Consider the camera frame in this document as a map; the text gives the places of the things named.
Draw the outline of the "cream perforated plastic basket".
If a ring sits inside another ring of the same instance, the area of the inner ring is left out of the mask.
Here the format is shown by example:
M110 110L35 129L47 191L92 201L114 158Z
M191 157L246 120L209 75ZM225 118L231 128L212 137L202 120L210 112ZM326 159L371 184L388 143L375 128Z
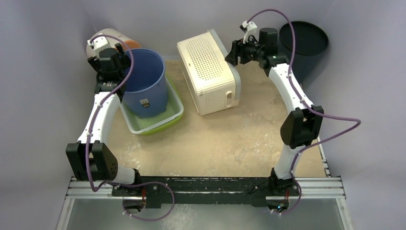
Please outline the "cream perforated plastic basket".
M214 29L177 43L182 73L199 115L237 107L241 78Z

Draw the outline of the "large blue plastic bucket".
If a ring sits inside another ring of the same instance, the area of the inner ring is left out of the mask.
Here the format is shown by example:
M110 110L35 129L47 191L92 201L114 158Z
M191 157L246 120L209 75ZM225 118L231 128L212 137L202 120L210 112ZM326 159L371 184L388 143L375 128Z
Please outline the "large blue plastic bucket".
M125 84L123 104L140 118L166 111L169 99L166 66L160 54L145 48L132 49L134 67Z

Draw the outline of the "dark navy round bin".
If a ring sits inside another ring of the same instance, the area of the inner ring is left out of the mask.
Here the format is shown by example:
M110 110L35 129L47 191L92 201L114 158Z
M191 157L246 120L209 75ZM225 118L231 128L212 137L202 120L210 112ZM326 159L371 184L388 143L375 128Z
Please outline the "dark navy round bin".
M305 21L293 21L295 33L295 55L292 71L299 84L310 76L311 71L327 50L329 39L327 34L317 25ZM292 59L293 38L288 23L279 30L278 49L289 60Z

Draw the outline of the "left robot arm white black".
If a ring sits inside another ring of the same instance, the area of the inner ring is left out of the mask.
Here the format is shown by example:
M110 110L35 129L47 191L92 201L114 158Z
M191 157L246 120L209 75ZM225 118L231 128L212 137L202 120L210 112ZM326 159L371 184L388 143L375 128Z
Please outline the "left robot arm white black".
M106 144L133 66L131 56L116 43L89 57L88 63L97 73L93 108L78 140L67 145L67 158L75 178L89 182L93 191L100 189L94 182L103 181L124 186L129 195L137 196L143 189L138 170L121 166Z

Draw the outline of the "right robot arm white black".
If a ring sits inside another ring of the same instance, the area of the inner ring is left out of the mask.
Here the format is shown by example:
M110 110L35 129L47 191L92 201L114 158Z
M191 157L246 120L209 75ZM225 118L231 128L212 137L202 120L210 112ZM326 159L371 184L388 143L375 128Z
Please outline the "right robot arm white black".
M232 43L225 60L236 66L256 61L266 76L278 89L287 109L287 117L280 128L283 148L276 166L272 169L269 189L280 195L293 184L293 172L299 160L299 151L317 139L324 110L306 98L290 68L290 61L278 51L278 32L262 28L259 38L256 28L242 28L244 37Z

